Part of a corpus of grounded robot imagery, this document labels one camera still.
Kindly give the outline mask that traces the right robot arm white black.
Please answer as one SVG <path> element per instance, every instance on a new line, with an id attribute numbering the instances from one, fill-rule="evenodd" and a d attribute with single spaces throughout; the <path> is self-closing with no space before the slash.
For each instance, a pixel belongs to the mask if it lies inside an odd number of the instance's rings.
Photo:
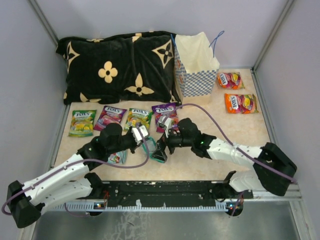
<path id="1" fill-rule="evenodd" d="M 283 197 L 297 172 L 296 164 L 274 143 L 264 146 L 245 146 L 229 143 L 216 136 L 202 133 L 190 118 L 184 118 L 173 129 L 171 119 L 163 116 L 157 127 L 164 133 L 156 142 L 152 158 L 164 163 L 168 157 L 165 150 L 173 154 L 176 148 L 190 148 L 200 158 L 223 160 L 247 167 L 246 171 L 230 173 L 223 185 L 223 192 L 235 198 L 240 192 L 265 189 L 273 195 Z"/>

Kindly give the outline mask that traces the yellow green snack packet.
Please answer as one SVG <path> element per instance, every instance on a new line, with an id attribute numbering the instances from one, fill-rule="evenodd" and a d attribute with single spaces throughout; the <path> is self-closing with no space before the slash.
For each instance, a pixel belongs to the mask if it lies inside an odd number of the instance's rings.
<path id="1" fill-rule="evenodd" d="M 123 130 L 127 132 L 130 129 L 130 127 L 134 128 L 138 123 L 142 124 L 146 127 L 147 130 L 149 130 L 152 115 L 153 112 L 151 110 L 130 108 Z"/>

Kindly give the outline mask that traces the orange snack packet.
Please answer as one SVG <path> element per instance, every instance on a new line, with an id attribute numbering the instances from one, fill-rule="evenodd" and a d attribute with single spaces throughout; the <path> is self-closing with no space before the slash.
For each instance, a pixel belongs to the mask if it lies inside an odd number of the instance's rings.
<path id="1" fill-rule="evenodd" d="M 224 89 L 240 90 L 245 88 L 240 72 L 220 72 L 217 80 Z"/>
<path id="2" fill-rule="evenodd" d="M 254 94 L 224 94 L 224 102 L 229 114 L 258 113 L 257 98 Z"/>

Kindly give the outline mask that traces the green Fox's candy bag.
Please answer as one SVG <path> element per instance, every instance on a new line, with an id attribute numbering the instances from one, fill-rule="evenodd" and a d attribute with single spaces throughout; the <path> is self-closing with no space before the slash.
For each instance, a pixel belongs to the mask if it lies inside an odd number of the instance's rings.
<path id="1" fill-rule="evenodd" d="M 78 138 L 93 136 L 96 112 L 96 110 L 73 110 L 68 136 Z"/>

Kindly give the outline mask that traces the red teal snack packet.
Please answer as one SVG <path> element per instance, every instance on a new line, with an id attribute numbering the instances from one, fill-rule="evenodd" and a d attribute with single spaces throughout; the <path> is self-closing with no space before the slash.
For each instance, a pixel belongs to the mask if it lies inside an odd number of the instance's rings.
<path id="1" fill-rule="evenodd" d="M 174 109 L 176 108 L 177 104 L 175 102 L 171 103 L 165 103 L 165 104 L 159 104 L 159 105 L 154 105 L 151 107 L 154 117 L 155 117 L 155 124 L 157 125 L 160 117 L 164 115 L 168 115 L 169 118 L 171 119 L 171 127 L 178 131 L 178 114 Z"/>

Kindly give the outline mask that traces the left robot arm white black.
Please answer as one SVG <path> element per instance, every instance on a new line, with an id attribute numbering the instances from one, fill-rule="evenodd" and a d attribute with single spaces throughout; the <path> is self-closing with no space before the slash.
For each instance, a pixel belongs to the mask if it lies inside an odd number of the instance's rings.
<path id="1" fill-rule="evenodd" d="M 111 123 L 57 167 L 24 183 L 12 182 L 2 212 L 12 216 L 16 226 L 23 229 L 68 201 L 101 197 L 104 184 L 93 169 L 107 164 L 114 153 L 125 150 L 133 153 L 149 136 L 140 123 L 130 127 L 126 134 L 122 131 L 121 125 Z"/>

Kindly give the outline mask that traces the blue checkered paper bag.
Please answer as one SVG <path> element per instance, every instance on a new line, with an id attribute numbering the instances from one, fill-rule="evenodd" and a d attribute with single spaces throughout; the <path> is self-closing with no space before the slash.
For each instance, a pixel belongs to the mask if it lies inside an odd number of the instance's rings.
<path id="1" fill-rule="evenodd" d="M 215 55 L 222 30 L 210 41 L 204 32 L 171 36 L 174 53 L 174 76 L 179 104 L 208 104 L 217 79 L 220 63 Z"/>

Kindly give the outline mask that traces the purple snack packet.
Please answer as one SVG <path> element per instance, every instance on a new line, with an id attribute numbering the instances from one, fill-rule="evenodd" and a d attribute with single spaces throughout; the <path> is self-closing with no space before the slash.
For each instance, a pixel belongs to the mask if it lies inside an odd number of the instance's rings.
<path id="1" fill-rule="evenodd" d="M 105 105 L 93 129 L 102 131 L 107 125 L 112 123 L 120 125 L 126 111 L 127 110 L 123 108 Z"/>

